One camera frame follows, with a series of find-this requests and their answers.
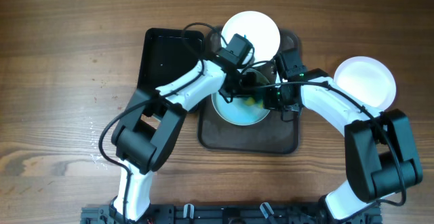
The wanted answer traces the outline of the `white plate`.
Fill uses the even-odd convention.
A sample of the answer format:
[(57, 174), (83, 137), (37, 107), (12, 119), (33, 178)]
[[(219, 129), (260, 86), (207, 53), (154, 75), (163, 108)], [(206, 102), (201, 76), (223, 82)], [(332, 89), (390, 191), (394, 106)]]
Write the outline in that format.
[(212, 94), (212, 104), (223, 120), (236, 126), (257, 124), (270, 113), (268, 109), (246, 106), (242, 98), (236, 98), (228, 103), (218, 92)]
[(334, 82), (361, 102), (383, 111), (393, 104), (397, 93), (390, 70), (367, 56), (354, 56), (342, 62), (335, 71)]
[(281, 37), (277, 25), (261, 12), (245, 11), (232, 16), (223, 26), (221, 35), (229, 42), (235, 33), (245, 37), (254, 47), (254, 51), (250, 51), (243, 64), (251, 60), (270, 60), (280, 46)]

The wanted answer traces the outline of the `white plate front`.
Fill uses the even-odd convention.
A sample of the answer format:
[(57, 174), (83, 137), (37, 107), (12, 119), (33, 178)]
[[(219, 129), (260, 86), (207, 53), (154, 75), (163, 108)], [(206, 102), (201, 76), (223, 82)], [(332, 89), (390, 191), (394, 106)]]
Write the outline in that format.
[(335, 71), (334, 82), (361, 102), (383, 111), (393, 104), (397, 93), (390, 70), (367, 56), (354, 56), (342, 62)]

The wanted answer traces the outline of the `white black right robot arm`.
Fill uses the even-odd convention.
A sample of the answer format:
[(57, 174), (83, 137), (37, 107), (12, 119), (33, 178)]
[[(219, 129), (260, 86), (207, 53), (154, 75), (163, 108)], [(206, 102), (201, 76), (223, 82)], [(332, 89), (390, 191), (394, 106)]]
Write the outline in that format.
[(268, 109), (306, 108), (344, 136), (346, 181), (321, 199), (324, 217), (343, 223), (380, 204), (403, 206), (407, 189), (422, 181), (410, 121), (399, 109), (371, 107), (317, 69), (264, 88)]

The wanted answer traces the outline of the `white plate back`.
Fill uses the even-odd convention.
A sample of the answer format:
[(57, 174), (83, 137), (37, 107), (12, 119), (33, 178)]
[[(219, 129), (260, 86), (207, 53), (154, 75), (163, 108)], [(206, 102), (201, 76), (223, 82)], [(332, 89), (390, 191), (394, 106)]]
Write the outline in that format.
[(243, 64), (251, 60), (270, 60), (280, 46), (281, 37), (277, 25), (261, 12), (245, 11), (232, 16), (223, 26), (221, 35), (229, 42), (235, 33), (245, 37), (254, 47), (254, 51), (250, 51)]

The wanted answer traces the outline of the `yellow green sponge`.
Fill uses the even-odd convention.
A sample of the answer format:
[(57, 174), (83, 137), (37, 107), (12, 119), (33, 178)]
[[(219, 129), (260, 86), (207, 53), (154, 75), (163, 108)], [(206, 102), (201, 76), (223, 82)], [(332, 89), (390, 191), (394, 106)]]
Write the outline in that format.
[(242, 100), (243, 100), (243, 103), (246, 106), (256, 107), (256, 108), (259, 108), (259, 109), (263, 109), (264, 108), (263, 99), (261, 97), (259, 97), (259, 96), (249, 96), (249, 97), (242, 98)]

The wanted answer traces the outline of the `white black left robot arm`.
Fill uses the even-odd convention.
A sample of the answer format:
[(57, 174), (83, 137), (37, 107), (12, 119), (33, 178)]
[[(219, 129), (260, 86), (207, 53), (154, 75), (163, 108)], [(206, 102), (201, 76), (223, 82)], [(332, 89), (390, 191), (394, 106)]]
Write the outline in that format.
[(164, 69), (163, 85), (139, 85), (126, 110), (109, 123), (122, 169), (113, 208), (124, 223), (140, 220), (150, 207), (153, 175), (172, 153), (187, 113), (228, 78), (216, 61), (201, 58), (190, 66), (177, 60)]

